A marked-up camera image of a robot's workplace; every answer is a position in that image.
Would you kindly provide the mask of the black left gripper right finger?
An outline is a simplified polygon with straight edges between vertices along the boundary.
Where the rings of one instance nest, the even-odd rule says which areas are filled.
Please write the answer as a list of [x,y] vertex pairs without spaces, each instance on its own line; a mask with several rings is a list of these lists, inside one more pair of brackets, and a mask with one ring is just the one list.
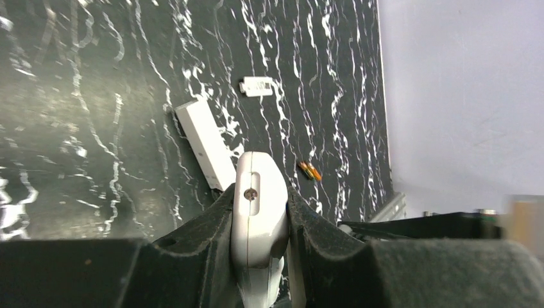
[[360,239],[288,190],[293,307],[542,307],[543,266],[507,239]]

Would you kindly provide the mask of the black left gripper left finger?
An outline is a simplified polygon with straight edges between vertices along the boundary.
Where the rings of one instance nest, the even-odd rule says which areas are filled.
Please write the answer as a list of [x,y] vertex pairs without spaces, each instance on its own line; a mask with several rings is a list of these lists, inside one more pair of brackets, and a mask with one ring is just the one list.
[[234,186],[169,234],[1,243],[2,307],[237,307]]

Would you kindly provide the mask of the white remote control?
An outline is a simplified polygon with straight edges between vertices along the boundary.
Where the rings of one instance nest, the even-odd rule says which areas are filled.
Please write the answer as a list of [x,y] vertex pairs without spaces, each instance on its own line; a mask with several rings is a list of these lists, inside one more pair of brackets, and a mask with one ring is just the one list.
[[287,186],[273,158],[243,153],[237,163],[230,253],[245,307],[272,307],[289,241]]

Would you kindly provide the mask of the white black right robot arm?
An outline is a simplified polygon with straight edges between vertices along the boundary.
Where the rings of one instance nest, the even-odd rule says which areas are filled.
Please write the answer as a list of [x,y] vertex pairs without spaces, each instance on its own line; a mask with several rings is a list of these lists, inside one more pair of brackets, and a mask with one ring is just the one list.
[[543,261],[543,206],[515,203],[512,212],[490,209],[381,222],[341,221],[337,226],[361,241],[370,239],[507,239],[523,245]]

